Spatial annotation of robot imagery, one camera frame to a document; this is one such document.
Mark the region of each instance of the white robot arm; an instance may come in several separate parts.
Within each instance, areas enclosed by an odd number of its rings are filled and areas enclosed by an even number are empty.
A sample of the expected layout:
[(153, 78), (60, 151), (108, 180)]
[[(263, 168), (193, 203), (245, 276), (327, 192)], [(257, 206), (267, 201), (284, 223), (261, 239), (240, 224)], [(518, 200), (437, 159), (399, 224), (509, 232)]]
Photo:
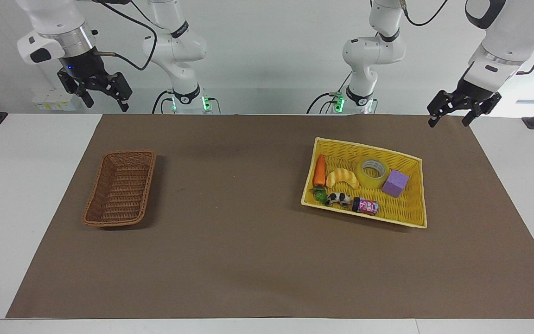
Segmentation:
[[(68, 93), (94, 104), (87, 90), (99, 90), (119, 102), (123, 112), (129, 105), (131, 87), (120, 72), (108, 74), (95, 47), (95, 30), (90, 30), (74, 0), (16, 0), (28, 14), (34, 30), (18, 41), (18, 51), (29, 64), (59, 59), (63, 68), (57, 76)], [(128, 0), (106, 0), (126, 4)]]
[(501, 98), (498, 89), (534, 51), (534, 1), (467, 0), (465, 11), (473, 25), (485, 30), (485, 38), (455, 91), (439, 91), (428, 105), (431, 127), (455, 110), (470, 110), (463, 119), (465, 126), (489, 114)]
[[(207, 111), (203, 89), (195, 70), (187, 62), (201, 60), (207, 54), (205, 39), (189, 28), (180, 0), (148, 0), (154, 12), (154, 24), (170, 33), (159, 34), (151, 61), (165, 70), (172, 83), (175, 112), (202, 114)], [(152, 51), (151, 36), (143, 42), (146, 55)]]
[(343, 59), (352, 71), (350, 84), (342, 88), (345, 111), (364, 113), (378, 80), (372, 65), (396, 63), (405, 56), (405, 42), (399, 34), (402, 15), (399, 0), (373, 0), (369, 23), (376, 36), (352, 39), (343, 47)]

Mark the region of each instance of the brown mat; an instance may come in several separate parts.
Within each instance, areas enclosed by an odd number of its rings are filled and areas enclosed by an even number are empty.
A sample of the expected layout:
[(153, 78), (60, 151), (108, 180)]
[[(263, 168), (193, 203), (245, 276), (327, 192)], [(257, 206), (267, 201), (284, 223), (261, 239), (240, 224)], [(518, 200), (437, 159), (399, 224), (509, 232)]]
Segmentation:
[[(534, 318), (531, 235), (470, 129), (426, 120), (105, 115), (7, 317)], [(422, 158), (428, 229), (301, 206), (317, 136)], [(81, 224), (102, 155), (137, 149), (144, 220)]]

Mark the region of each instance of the purple can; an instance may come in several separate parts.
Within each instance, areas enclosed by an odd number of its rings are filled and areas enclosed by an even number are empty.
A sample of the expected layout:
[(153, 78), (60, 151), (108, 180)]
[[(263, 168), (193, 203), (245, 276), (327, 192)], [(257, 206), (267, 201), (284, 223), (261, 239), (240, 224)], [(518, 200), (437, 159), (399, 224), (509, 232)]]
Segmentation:
[(360, 212), (375, 216), (378, 213), (379, 204), (377, 201), (371, 201), (369, 199), (361, 199), (360, 197), (354, 197), (354, 204), (351, 210), (353, 212)]

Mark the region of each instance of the toy croissant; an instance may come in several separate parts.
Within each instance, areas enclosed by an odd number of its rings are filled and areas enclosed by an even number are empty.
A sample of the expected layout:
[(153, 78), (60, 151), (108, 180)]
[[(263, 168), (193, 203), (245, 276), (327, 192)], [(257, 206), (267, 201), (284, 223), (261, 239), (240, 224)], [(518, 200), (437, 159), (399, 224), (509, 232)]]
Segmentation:
[(347, 182), (354, 189), (357, 189), (360, 186), (356, 174), (345, 168), (335, 168), (335, 170), (333, 170), (327, 177), (328, 188), (333, 188), (337, 182)]

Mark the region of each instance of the yellow tape roll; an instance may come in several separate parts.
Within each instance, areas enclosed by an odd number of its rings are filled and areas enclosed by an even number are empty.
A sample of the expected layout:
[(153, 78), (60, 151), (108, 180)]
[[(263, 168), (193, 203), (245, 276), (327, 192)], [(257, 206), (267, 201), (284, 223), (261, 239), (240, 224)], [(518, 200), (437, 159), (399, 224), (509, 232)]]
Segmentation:
[[(366, 168), (371, 168), (377, 171), (379, 177), (371, 177), (367, 175), (364, 171)], [(356, 177), (364, 188), (382, 188), (384, 182), (388, 178), (388, 174), (390, 174), (388, 166), (384, 162), (373, 158), (360, 160), (356, 169)]]

